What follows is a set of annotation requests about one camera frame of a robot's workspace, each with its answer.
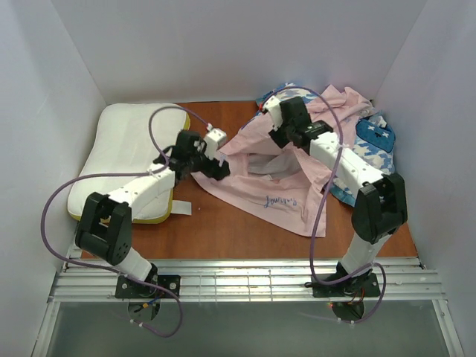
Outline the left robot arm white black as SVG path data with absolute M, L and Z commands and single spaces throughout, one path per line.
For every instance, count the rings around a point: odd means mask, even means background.
M 227 141 L 221 129 L 204 137 L 182 130 L 149 166 L 148 173 L 106 194 L 93 192 L 85 201 L 75 236 L 76 245 L 107 262 L 132 282 L 157 284 L 157 268 L 132 248 L 132 221 L 153 199 L 171 191 L 191 173 L 217 181 L 230 175 L 229 164 L 217 156 Z

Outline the white pillow yellow edge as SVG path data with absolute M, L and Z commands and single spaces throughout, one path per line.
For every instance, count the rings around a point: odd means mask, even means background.
M 127 104 L 107 106 L 100 115 L 94 145 L 80 176 L 95 173 L 145 172 L 159 153 L 149 136 L 151 114 L 169 103 Z M 182 129 L 190 128 L 190 117 L 178 109 L 165 109 L 152 122 L 153 137 L 164 150 L 176 142 Z M 131 177 L 90 178 L 73 184 L 67 201 L 70 216 L 80 220 L 87 196 L 92 192 L 108 193 L 133 180 Z M 190 202 L 173 200 L 173 190 L 154 198 L 134 215 L 134 223 L 158 224 L 173 214 L 190 216 Z

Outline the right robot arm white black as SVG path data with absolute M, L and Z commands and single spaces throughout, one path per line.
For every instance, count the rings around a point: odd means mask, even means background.
M 405 182 L 398 173 L 385 174 L 344 147 L 341 129 L 312 121 L 301 97 L 271 97 L 261 108 L 271 116 L 269 133 L 280 148 L 292 143 L 317 159 L 350 189 L 355 204 L 354 235 L 334 274 L 312 275 L 306 287 L 323 295 L 358 292 L 370 282 L 374 260 L 388 239 L 407 221 Z

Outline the pink pillowcase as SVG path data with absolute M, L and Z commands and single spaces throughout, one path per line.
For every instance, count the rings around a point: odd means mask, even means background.
M 358 119 L 372 106 L 350 87 L 328 86 L 320 97 L 286 89 L 277 98 L 297 96 L 303 97 L 312 121 L 341 124 L 347 146 L 354 143 Z M 220 150 L 230 175 L 220 181 L 201 173 L 193 178 L 211 195 L 260 219 L 304 237 L 313 231 L 324 237 L 326 214 L 318 207 L 331 171 L 293 144 L 279 148 L 268 135 L 271 128 L 269 115 L 256 115 Z

